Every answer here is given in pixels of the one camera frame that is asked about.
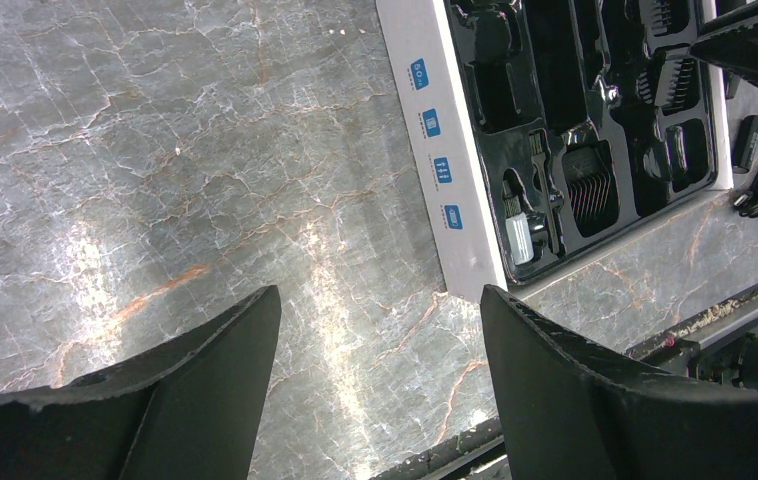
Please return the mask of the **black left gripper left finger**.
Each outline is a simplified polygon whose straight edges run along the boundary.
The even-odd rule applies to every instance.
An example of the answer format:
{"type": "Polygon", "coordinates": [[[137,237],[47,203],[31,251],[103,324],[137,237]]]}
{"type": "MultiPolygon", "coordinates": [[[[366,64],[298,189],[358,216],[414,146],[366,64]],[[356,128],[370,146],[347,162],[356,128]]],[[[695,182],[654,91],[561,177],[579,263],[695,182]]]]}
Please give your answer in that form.
{"type": "Polygon", "coordinates": [[[0,394],[0,479],[243,479],[281,321],[266,286],[59,387],[0,394]]]}

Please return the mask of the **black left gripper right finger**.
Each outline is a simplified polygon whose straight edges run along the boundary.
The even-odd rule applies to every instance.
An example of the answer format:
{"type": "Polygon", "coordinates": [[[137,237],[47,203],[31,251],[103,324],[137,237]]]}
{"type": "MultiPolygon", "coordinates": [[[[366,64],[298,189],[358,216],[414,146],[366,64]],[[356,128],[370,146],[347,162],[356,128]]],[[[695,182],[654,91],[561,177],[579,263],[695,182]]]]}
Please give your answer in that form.
{"type": "Polygon", "coordinates": [[[698,357],[720,380],[632,359],[507,291],[480,301],[515,479],[758,479],[758,336],[698,357]]]}

